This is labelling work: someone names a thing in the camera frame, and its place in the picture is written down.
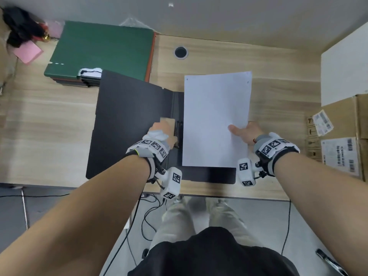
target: white cloth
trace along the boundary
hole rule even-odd
[[[206,199],[206,203],[209,205],[210,227],[226,228],[241,245],[262,246],[260,241],[251,236],[244,222],[232,208],[225,202],[214,203],[214,201],[211,200],[218,199]],[[174,203],[162,216],[162,224],[151,242],[150,249],[163,241],[184,241],[195,234],[193,221],[185,204],[182,201]]]

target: desk grommet hole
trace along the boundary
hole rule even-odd
[[[174,49],[174,56],[176,59],[183,60],[188,57],[188,50],[184,46],[178,46]]]

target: black binder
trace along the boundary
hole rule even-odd
[[[86,177],[90,179],[122,159],[127,149],[147,133],[160,117],[176,121],[177,147],[164,168],[177,167],[183,180],[235,182],[235,168],[182,166],[184,93],[173,92],[111,71],[103,71],[96,106]]]

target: black shirt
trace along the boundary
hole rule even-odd
[[[209,227],[186,241],[161,242],[128,276],[299,276],[290,260],[265,247],[239,245],[222,227]]]

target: wooden desk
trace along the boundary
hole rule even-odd
[[[175,47],[189,50],[185,60]],[[0,147],[0,182],[76,188],[85,171],[94,126],[97,88],[59,85],[43,72],[56,46],[39,43],[44,53],[30,66],[18,64],[7,124]],[[252,71],[250,118],[302,150],[304,111],[320,106],[320,55],[221,41],[158,36],[150,82],[184,90],[186,74]],[[275,178],[254,187],[184,181],[182,194],[287,200]],[[159,192],[147,184],[146,192]]]

